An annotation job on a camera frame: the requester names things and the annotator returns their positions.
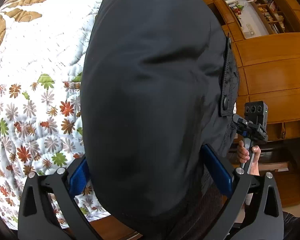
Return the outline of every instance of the jacket snap button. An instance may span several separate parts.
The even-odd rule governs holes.
[[[222,107],[223,107],[223,110],[228,110],[228,107],[229,107],[229,99],[227,96],[225,96],[223,98],[223,104],[222,104]]]

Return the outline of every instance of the black bracket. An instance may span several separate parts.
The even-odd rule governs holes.
[[[85,157],[76,159],[68,169],[59,168],[52,175],[38,176],[35,172],[28,175],[19,209],[18,238],[20,240],[74,239],[61,229],[48,193],[55,195],[75,239],[102,240],[69,194],[69,178],[84,160]]]

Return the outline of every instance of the bookshelf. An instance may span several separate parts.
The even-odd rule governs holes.
[[[255,0],[251,5],[269,34],[293,32],[286,15],[280,10],[274,0]]]

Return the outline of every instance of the black metal frame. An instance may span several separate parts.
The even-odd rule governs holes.
[[[234,192],[227,200],[218,217],[208,229],[203,240],[282,240],[283,215],[279,192],[270,173],[263,177],[249,175],[244,169],[231,168],[225,158],[218,157],[227,172],[234,177]],[[18,238],[20,240],[102,240],[91,227],[76,202],[68,192],[68,179],[84,161],[76,159],[68,169],[59,168],[54,174],[28,177],[21,198],[18,218]],[[75,238],[61,229],[50,204],[48,193],[54,193],[60,209]],[[239,230],[228,235],[236,217],[244,204],[247,193],[254,193],[250,211],[246,214]]]

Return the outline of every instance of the quilted blanket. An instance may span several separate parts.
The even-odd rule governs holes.
[[[0,215],[11,229],[29,172],[52,174],[84,154],[81,73],[101,1],[6,0],[0,8]],[[91,183],[75,201],[89,221],[109,215]],[[67,227],[53,195],[51,203]]]

